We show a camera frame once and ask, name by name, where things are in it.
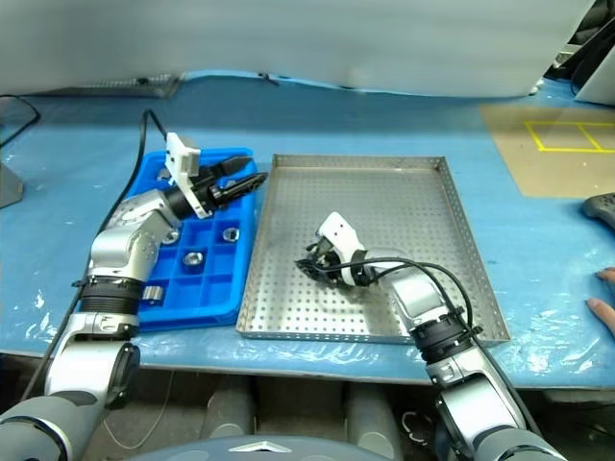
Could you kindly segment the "bare human hand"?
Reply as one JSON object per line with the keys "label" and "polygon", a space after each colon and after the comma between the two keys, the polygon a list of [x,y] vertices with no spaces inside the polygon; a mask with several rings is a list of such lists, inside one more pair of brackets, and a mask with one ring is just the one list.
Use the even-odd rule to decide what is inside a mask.
{"label": "bare human hand", "polygon": [[[595,274],[604,282],[611,293],[614,293],[614,267],[607,267]],[[590,311],[603,323],[611,335],[615,334],[614,307],[599,298],[590,298],[585,302]]]}

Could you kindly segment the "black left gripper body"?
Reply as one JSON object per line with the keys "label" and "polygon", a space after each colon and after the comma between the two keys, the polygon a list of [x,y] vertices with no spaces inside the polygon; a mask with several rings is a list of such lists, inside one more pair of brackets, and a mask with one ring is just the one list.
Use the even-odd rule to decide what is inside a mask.
{"label": "black left gripper body", "polygon": [[226,175],[222,164],[200,166],[199,173],[192,179],[192,191],[204,208],[221,208],[221,192],[217,181]]}

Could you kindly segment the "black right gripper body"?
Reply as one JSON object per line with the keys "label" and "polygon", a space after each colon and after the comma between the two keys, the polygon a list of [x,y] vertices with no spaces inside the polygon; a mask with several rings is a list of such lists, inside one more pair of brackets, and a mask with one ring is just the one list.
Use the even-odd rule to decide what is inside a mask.
{"label": "black right gripper body", "polygon": [[341,270],[336,269],[334,271],[328,271],[328,268],[333,266],[337,266],[341,263],[340,257],[333,249],[332,243],[325,237],[320,237],[317,242],[320,243],[321,252],[318,255],[311,255],[311,259],[316,261],[318,264],[325,267],[327,271],[327,280],[326,281],[317,281],[322,283],[342,283],[343,278],[341,275]]}

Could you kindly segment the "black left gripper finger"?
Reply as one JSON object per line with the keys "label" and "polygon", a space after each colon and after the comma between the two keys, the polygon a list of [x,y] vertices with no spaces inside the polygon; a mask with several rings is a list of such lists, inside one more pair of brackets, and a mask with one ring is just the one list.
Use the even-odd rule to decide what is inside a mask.
{"label": "black left gripper finger", "polygon": [[238,200],[241,197],[256,191],[268,179],[267,173],[254,173],[238,181],[228,181],[219,189],[218,200]]}
{"label": "black left gripper finger", "polygon": [[250,156],[232,156],[215,164],[216,176],[231,176],[245,168],[252,158]]}

